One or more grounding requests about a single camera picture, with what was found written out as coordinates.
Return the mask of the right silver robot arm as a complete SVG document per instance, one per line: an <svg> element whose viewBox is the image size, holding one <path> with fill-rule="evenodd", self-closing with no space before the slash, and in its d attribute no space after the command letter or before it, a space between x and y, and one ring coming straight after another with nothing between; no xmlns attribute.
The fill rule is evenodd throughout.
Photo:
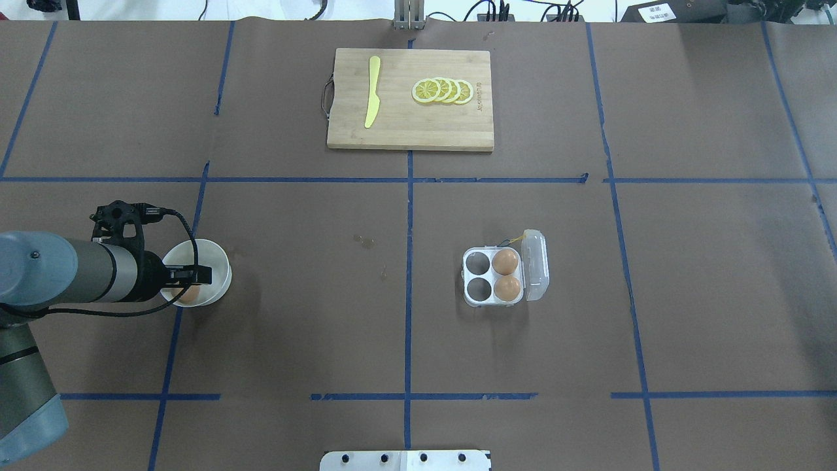
<svg viewBox="0 0 837 471"><path fill-rule="evenodd" d="M69 423L30 322L59 304L144 302L214 281L200 260L165 265L129 241L80 241L50 232L2 233L2 465L61 438Z"/></svg>

